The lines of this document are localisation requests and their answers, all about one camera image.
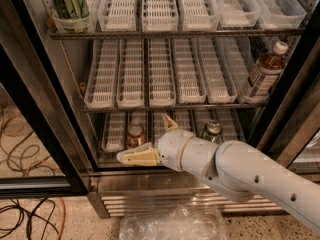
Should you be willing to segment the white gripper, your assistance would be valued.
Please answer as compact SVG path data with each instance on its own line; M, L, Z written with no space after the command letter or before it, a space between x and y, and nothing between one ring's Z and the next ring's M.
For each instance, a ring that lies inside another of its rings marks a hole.
M194 137L194 134L184 129L178 129L179 125L169 115L162 114L161 117L167 133L159 139L158 151L151 143L146 143L119 152L116 156L119 162L130 166L157 166L162 162L164 166L174 171L183 171L182 155L185 146Z

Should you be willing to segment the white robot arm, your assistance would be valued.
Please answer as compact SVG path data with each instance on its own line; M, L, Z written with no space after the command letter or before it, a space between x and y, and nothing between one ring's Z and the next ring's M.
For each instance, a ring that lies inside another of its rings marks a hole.
M283 167L241 141L221 144L181 129L162 116L165 134L150 143L117 154L124 165L155 166L187 172L233 202L247 202L258 194L320 233L320 185Z

